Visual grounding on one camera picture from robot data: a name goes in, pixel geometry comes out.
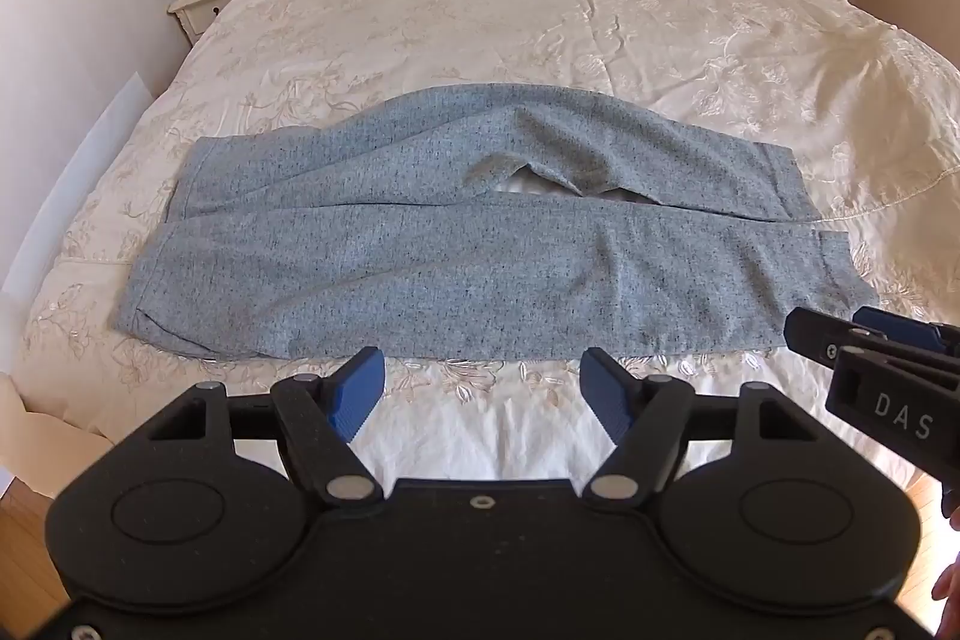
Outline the person right hand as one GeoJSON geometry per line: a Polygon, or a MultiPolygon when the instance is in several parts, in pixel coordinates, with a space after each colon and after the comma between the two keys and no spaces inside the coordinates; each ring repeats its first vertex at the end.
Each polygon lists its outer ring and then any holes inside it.
{"type": "Polygon", "coordinates": [[[942,617],[939,629],[935,632],[937,638],[958,637],[958,601],[960,601],[960,557],[955,559],[937,578],[932,587],[931,598],[934,603],[942,603],[942,617]]]}

